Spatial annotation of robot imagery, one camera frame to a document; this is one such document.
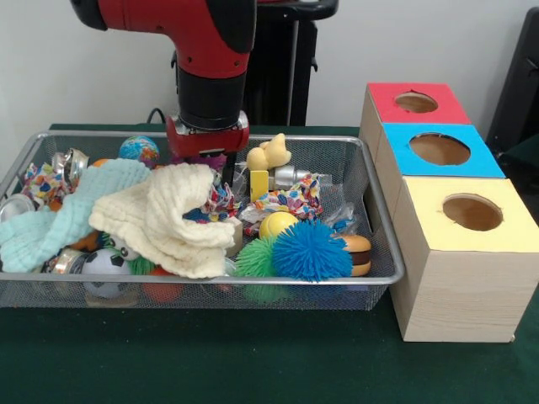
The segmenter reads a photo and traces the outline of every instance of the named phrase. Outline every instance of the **blue spiky ball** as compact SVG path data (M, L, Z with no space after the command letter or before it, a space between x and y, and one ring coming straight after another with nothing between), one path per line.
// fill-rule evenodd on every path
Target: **blue spiky ball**
M342 238L332 237L331 227L319 221L301 221L278 237L273 264L279 276L320 281L349 277L352 258Z

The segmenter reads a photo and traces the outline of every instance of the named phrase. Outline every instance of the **round hole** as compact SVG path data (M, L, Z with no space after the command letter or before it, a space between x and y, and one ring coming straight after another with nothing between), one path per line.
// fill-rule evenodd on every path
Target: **round hole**
M438 166L458 166L470 158L470 149L461 141L441 133L424 133L410 141L415 154Z
M399 95L397 105L405 111L414 112L415 114L426 114L438 109L438 103L433 98L415 91Z
M474 194L450 196L444 202L444 213L452 221L474 231L495 229L504 219L498 206Z

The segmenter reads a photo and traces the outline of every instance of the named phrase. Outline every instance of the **wooden box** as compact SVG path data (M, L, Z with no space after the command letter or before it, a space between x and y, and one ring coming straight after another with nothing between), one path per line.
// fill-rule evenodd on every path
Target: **wooden box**
M539 229L509 180L405 177L393 225L405 341L511 341L539 281Z

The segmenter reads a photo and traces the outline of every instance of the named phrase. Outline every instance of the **box lid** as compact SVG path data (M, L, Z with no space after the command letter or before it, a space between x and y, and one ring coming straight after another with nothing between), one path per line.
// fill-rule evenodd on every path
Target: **box lid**
M382 123L471 123L447 84L371 82L367 86Z
M384 124L402 175L505 178L472 125Z
M404 177L432 250L539 253L539 228L508 179Z

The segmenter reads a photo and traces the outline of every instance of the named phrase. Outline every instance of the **metal can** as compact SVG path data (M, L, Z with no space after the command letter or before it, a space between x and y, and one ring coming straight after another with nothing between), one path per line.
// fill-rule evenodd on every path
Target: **metal can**
M56 264L50 268L51 274L80 274L83 271L83 265L88 254L64 248L60 251Z
M0 222L3 223L26 212L33 212L35 209L35 203L31 198L24 194L13 194L0 206Z
M67 185L74 188L77 187L78 179L88 167L89 158L80 150L71 148L67 153L55 153L52 157L52 168L55 173L61 173Z
M58 255L47 261L40 270L35 272L43 274L80 274L83 270L84 262L88 254L73 250L72 248L62 249ZM43 281L37 282L36 288L40 293L48 299L54 300L57 296L66 298L77 290L83 290L82 284L78 282L61 282L61 281Z

